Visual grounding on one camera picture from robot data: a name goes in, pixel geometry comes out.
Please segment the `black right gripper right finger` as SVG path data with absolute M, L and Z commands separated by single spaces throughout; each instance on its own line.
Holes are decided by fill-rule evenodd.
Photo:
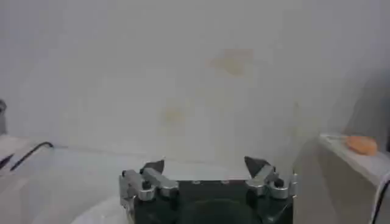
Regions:
M 276 200 L 286 200 L 297 197 L 297 173 L 293 170 L 285 186 L 284 179 L 280 178 L 276 167 L 265 159 L 244 157 L 247 170 L 251 176 L 245 181 L 246 186 L 254 191 L 257 197 L 269 194 Z

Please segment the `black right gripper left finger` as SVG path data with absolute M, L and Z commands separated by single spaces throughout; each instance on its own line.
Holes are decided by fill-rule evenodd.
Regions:
M 175 200 L 179 194 L 179 182 L 163 175 L 165 160 L 147 162 L 138 172 L 123 170 L 119 176 L 119 195 L 124 200 L 137 197 L 152 201 L 157 195 Z

